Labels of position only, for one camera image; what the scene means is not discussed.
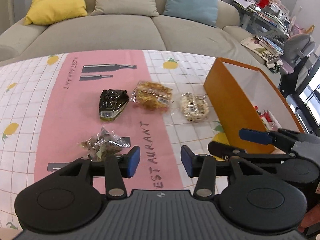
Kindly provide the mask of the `person's right hand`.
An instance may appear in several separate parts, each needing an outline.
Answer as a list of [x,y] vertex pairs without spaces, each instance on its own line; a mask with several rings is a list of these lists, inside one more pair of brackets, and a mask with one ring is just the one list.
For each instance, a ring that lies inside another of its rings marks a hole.
[[298,227],[299,232],[303,232],[306,228],[320,222],[320,204],[317,204],[304,216],[301,224]]

